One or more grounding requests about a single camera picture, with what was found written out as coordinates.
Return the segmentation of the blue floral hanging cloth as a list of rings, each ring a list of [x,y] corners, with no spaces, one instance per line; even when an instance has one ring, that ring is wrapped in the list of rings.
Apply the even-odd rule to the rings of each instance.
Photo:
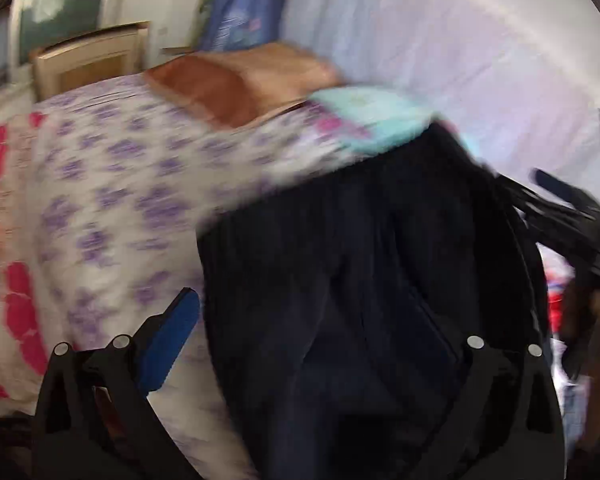
[[[273,42],[284,4],[285,0],[202,0],[194,48],[236,51]]]

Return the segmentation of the green glass window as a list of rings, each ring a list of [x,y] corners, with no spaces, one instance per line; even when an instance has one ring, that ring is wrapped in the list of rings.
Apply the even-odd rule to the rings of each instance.
[[[102,0],[12,0],[9,55],[12,65],[29,62],[31,51],[97,28]]]

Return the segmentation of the dark navy pants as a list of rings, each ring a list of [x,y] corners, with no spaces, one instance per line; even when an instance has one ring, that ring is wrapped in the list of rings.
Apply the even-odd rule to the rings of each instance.
[[[548,340],[538,248],[439,124],[224,214],[197,244],[211,361],[263,479],[397,479],[400,335]]]

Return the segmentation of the brown satin pillow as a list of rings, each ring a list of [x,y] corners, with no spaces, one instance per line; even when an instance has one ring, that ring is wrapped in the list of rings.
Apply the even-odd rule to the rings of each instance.
[[[335,66],[282,42],[181,55],[143,77],[153,92],[215,130],[264,122],[342,83]]]

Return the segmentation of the purple floral bed sheet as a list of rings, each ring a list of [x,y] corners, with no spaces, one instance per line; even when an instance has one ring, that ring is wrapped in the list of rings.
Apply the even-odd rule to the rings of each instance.
[[[26,191],[38,326],[46,346],[95,349],[201,289],[197,231],[281,185],[353,160],[302,107],[215,132],[140,76],[38,104]]]

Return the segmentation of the folded turquoise floral quilt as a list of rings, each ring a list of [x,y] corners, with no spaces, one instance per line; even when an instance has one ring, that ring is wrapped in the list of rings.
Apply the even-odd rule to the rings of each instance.
[[[441,114],[404,93],[352,84],[317,90],[306,104],[317,114],[320,136],[359,155],[377,155],[411,141],[433,124],[442,125],[472,156],[478,145],[457,131]]]

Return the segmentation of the wooden headboard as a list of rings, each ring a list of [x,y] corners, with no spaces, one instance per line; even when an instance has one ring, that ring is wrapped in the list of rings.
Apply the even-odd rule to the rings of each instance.
[[[36,100],[145,69],[149,23],[87,32],[30,52]]]

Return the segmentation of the red white blue garment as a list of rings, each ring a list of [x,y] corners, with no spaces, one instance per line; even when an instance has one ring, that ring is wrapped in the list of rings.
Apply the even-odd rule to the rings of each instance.
[[[550,330],[554,338],[563,340],[562,329],[565,321],[565,290],[574,277],[573,267],[564,257],[550,248],[540,246],[548,299]]]

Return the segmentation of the red floral bed cover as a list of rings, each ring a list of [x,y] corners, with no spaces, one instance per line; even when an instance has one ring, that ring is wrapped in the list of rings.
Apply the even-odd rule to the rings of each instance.
[[[28,267],[26,221],[32,148],[45,119],[32,112],[0,125],[0,416],[34,412],[48,359]]]

